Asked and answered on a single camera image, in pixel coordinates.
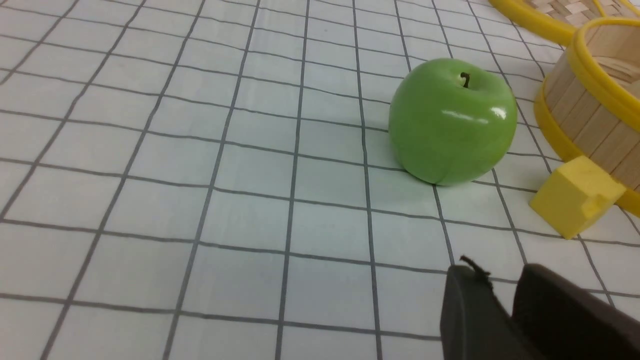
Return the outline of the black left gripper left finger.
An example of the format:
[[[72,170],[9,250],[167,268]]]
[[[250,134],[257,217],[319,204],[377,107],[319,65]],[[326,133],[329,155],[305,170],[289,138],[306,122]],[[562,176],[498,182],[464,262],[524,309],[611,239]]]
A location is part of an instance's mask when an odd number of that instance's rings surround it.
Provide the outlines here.
[[[537,360],[525,338],[494,293],[484,270],[467,256],[464,265],[446,271],[439,322],[445,360]]]

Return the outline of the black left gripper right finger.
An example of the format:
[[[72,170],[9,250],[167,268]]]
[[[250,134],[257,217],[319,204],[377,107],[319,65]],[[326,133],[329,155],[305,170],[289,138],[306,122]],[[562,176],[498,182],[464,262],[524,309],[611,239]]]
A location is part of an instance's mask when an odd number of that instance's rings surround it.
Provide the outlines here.
[[[546,360],[637,360],[640,324],[542,266],[519,278],[512,321]]]

